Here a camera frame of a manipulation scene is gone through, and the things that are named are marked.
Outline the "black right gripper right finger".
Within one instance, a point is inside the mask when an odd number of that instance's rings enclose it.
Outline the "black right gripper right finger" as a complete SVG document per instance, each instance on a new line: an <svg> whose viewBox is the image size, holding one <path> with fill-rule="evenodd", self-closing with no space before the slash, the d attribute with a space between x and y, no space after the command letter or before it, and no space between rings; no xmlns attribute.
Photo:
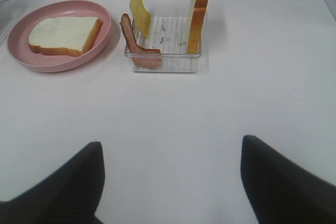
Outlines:
<svg viewBox="0 0 336 224"><path fill-rule="evenodd" d="M259 138L243 137L240 174L259 223L335 223L335 186Z"/></svg>

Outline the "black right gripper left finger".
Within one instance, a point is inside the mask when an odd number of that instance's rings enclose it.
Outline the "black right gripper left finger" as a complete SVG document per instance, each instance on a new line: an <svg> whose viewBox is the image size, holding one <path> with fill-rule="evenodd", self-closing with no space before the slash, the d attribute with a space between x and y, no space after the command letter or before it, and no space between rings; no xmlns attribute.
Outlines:
<svg viewBox="0 0 336 224"><path fill-rule="evenodd" d="M101 223L105 180L100 142L90 142L43 181L1 203L1 223Z"/></svg>

